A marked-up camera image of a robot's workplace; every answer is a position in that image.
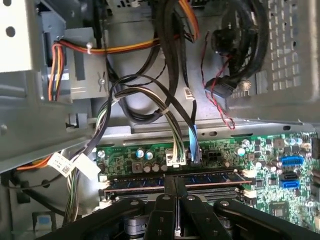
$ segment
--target capacitor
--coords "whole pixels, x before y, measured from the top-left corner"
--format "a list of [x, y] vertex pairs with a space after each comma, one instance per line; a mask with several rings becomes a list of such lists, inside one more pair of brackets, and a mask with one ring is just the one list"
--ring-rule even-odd
[[313, 208], [315, 206], [315, 202], [311, 200], [305, 201], [304, 205], [308, 208]]
[[314, 182], [315, 184], [319, 184], [320, 185], [320, 178], [316, 177], [316, 176], [313, 176], [312, 177], [312, 182]]
[[161, 164], [161, 171], [163, 171], [163, 172], [168, 171], [168, 166], [165, 163]]
[[311, 174], [317, 178], [320, 178], [320, 171], [317, 169], [312, 169]]
[[154, 154], [153, 154], [151, 151], [147, 151], [147, 152], [145, 153], [145, 159], [151, 160], [151, 159], [153, 159], [153, 158], [154, 158]]
[[277, 168], [282, 168], [282, 162], [281, 161], [278, 161], [276, 159], [272, 160], [271, 161], [271, 164]]
[[239, 157], [243, 157], [246, 154], [246, 150], [242, 147], [236, 147], [234, 153]]
[[136, 157], [137, 157], [138, 159], [141, 159], [141, 158], [144, 157], [145, 151], [144, 151], [142, 148], [139, 148], [139, 149], [136, 151], [135, 155], [136, 155]]
[[160, 170], [159, 164], [154, 163], [154, 164], [152, 165], [152, 171], [154, 171], [154, 172], [159, 172], [159, 170]]
[[267, 164], [265, 165], [265, 167], [266, 167], [267, 169], [269, 169], [272, 173], [274, 173], [275, 171], [277, 171], [277, 167], [276, 167], [276, 166], [273, 166], [271, 163], [267, 163]]
[[223, 159], [223, 160], [221, 161], [221, 165], [222, 165], [223, 167], [230, 168], [230, 162], [228, 162], [228, 161], [225, 160], [225, 159]]
[[252, 163], [257, 169], [262, 168], [262, 163], [258, 159], [254, 160]]
[[301, 145], [304, 141], [302, 140], [302, 138], [296, 138], [295, 139], [296, 144]]
[[242, 141], [242, 146], [248, 148], [250, 146], [250, 141], [248, 139], [244, 139]]
[[277, 170], [276, 170], [276, 174], [278, 174], [278, 175], [281, 175], [281, 174], [283, 174], [284, 173], [284, 171], [281, 169], [281, 168], [278, 168]]
[[144, 171], [145, 173], [150, 173], [150, 172], [151, 172], [151, 168], [152, 168], [152, 165], [151, 165], [149, 162], [147, 162], [147, 163], [143, 166], [143, 171]]

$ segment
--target blue connector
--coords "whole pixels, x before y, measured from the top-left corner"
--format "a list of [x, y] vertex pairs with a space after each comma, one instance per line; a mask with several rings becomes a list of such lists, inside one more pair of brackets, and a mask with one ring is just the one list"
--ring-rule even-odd
[[284, 189], [296, 189], [300, 186], [299, 180], [280, 180], [279, 187]]
[[283, 156], [280, 157], [280, 161], [284, 167], [304, 164], [304, 158], [302, 156]]

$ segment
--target gray metal panel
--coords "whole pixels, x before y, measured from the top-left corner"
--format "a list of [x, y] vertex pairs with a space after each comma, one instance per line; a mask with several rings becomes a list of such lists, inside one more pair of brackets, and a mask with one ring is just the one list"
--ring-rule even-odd
[[[91, 27], [67, 29], [64, 38], [82, 46], [86, 46], [87, 43], [95, 45], [94, 32]], [[108, 96], [105, 57], [104, 54], [82, 54], [69, 48], [66, 49], [72, 100]]]
[[57, 13], [66, 23], [67, 28], [82, 26], [81, 1], [79, 0], [40, 0], [50, 10]]
[[269, 0], [269, 50], [247, 95], [227, 100], [229, 114], [243, 119], [318, 122], [319, 18], [317, 0]]
[[35, 15], [34, 0], [0, 2], [0, 73], [40, 69]]

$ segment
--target red wire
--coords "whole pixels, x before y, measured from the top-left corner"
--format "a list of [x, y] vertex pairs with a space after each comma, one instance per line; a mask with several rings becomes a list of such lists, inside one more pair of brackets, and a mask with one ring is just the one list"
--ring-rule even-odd
[[[209, 31], [206, 33], [205, 37], [204, 37], [204, 46], [202, 49], [202, 53], [201, 53], [201, 64], [200, 64], [200, 68], [201, 68], [201, 77], [202, 77], [202, 85], [205, 88], [206, 87], [206, 83], [205, 83], [205, 74], [204, 74], [204, 59], [205, 59], [205, 55], [206, 55], [206, 49], [207, 49], [207, 45], [208, 45], [208, 37], [209, 37]], [[225, 61], [225, 63], [223, 64], [221, 70], [217, 73], [217, 75], [215, 76], [215, 79], [211, 85], [210, 88], [210, 92], [211, 94], [209, 94], [207, 91], [205, 92], [205, 96], [206, 98], [217, 108], [217, 110], [219, 111], [221, 120], [224, 122], [224, 124], [231, 130], [234, 130], [236, 128], [236, 124], [234, 122], [234, 120], [229, 117], [226, 112], [221, 108], [221, 106], [218, 104], [217, 100], [214, 97], [213, 94], [213, 90], [215, 88], [216, 85], [216, 81], [217, 78], [220, 77], [220, 75], [225, 71], [226, 67], [228, 66], [229, 60], [230, 60], [230, 56], [227, 57], [227, 60]]]

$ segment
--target cable tie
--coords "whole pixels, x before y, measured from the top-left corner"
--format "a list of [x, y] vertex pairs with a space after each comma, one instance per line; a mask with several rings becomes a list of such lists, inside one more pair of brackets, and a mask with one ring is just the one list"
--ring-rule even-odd
[[88, 42], [88, 43], [86, 44], [86, 52], [87, 52], [89, 55], [92, 54], [92, 53], [91, 53], [91, 49], [92, 49], [93, 47], [94, 47], [94, 46], [93, 46], [92, 42]]
[[116, 96], [115, 96], [115, 95], [112, 95], [112, 99], [113, 99], [113, 101], [114, 101], [115, 103], [117, 103], [117, 102], [119, 102], [119, 101], [120, 101], [120, 99], [119, 99], [119, 98], [116, 98]]
[[165, 114], [167, 114], [169, 111], [170, 111], [170, 110], [169, 110], [169, 108], [167, 107], [165, 110], [163, 110], [163, 111], [161, 112], [161, 114], [162, 114], [162, 115], [165, 115]]

